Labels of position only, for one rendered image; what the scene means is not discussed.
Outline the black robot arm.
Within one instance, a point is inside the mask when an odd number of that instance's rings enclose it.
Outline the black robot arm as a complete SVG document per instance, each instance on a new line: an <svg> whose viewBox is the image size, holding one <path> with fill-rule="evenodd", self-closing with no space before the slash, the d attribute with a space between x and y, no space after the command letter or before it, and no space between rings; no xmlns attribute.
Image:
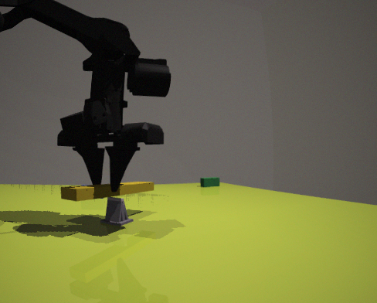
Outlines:
<svg viewBox="0 0 377 303"><path fill-rule="evenodd" d="M91 93L115 90L124 94L126 72L127 89L133 96L167 96L171 83L167 60L138 58L141 52L123 23L91 18L55 0L0 0L0 6L14 7L5 14L0 12L0 32L33 18L80 41L92 54L83 61L83 71L93 71ZM60 118L64 138L82 138L101 127L112 131L113 119L106 101L100 98L88 102L83 111Z"/></svg>

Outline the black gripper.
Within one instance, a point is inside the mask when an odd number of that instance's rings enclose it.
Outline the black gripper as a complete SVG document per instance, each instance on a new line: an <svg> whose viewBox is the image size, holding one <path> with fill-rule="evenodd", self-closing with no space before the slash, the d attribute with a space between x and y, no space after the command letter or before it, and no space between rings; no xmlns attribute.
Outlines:
<svg viewBox="0 0 377 303"><path fill-rule="evenodd" d="M77 151L85 161L93 185L101 185L106 149L110 157L110 189L111 192L116 192L134 153L140 151L138 142L144 142L146 145L162 145L164 144L164 133L158 124L142 122L123 125L123 108L127 107L127 101L124 100L122 92L115 90L94 91L90 93L90 98L85 100L85 104L100 98L106 98L106 103L109 103L113 130L103 131L103 127L101 127L82 138L71 137L69 139L65 139L64 133L61 131L57 135L57 145L75 147L72 149ZM113 146L98 148L97 143L101 142L113 142Z"/></svg>

